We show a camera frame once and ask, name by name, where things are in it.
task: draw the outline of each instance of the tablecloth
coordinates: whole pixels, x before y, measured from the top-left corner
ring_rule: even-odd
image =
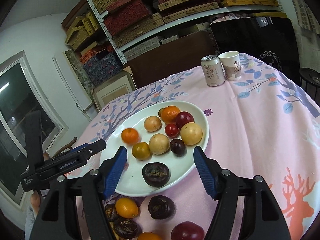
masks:
[[[242,77],[238,81],[208,87],[198,66],[115,99],[92,120],[77,145],[107,140],[126,118],[158,102],[193,103],[204,111],[210,126],[205,154],[237,176],[262,175],[283,211],[292,239],[300,239],[320,210],[320,109],[275,68],[247,54],[240,54],[240,59]],[[68,178],[98,168],[99,159],[100,154],[91,157]],[[151,197],[135,199],[141,205],[135,220],[144,232],[170,240],[172,229],[183,221],[207,231],[217,201],[206,194],[196,169],[161,195],[171,198],[177,208],[175,216],[165,221],[153,220],[148,213]],[[114,194],[107,202],[120,197]],[[77,202],[82,234],[87,239],[81,199]],[[238,237],[242,212],[243,199],[239,198],[230,239]]]

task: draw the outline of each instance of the person's sleeve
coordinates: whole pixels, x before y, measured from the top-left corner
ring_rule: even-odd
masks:
[[[25,233],[25,240],[29,240],[31,231],[33,228],[33,224],[35,223],[35,213],[32,209],[32,207],[28,207],[27,209],[27,218],[26,218],[26,225],[24,227],[24,233]]]

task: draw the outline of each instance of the white oval plate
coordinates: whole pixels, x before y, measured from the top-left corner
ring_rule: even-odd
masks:
[[[150,138],[156,133],[162,133],[165,135],[165,124],[162,122],[161,129],[155,132],[147,132],[143,126],[144,120],[149,116],[158,116],[158,111],[166,106],[177,106],[180,111],[187,111],[192,114],[195,122],[200,125],[203,131],[202,139],[199,143],[192,146],[187,146],[187,153],[183,157],[176,157],[171,150],[162,155],[153,155],[150,159],[145,161],[139,161],[133,157],[131,150],[132,146],[124,143],[121,139],[121,132],[125,128],[135,128],[141,136],[141,141],[149,143]],[[158,103],[152,106],[148,106],[145,109],[135,113],[126,119],[116,130],[110,135],[106,149],[101,152],[100,165],[106,159],[112,158],[118,148],[123,145],[128,152],[129,164],[127,170],[125,170],[119,183],[116,187],[116,193],[130,197],[144,197],[162,192],[173,185],[177,184],[184,177],[186,177],[195,167],[193,161],[193,149],[200,145],[203,151],[207,147],[209,139],[209,124],[207,117],[203,111],[194,104],[184,101],[167,101]],[[147,163],[160,162],[168,166],[170,170],[169,182],[161,188],[155,188],[149,186],[142,177],[142,168]]]

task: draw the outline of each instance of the purple flower print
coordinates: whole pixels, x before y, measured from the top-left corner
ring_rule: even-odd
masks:
[[[203,112],[204,112],[205,116],[209,116],[209,115],[212,114],[212,110],[211,109],[204,110]]]

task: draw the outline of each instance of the cup rim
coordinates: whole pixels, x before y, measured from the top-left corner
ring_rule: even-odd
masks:
[[[236,55],[232,55],[232,56],[230,56],[230,57],[224,57],[224,56],[223,56],[224,54],[227,54],[227,53],[230,53],[230,52],[235,52]],[[237,57],[237,56],[239,56],[239,54],[240,54],[239,51],[227,51],[227,52],[224,52],[224,53],[221,53],[220,55],[218,55],[218,58],[221,59],[221,57],[222,57],[222,58]]]

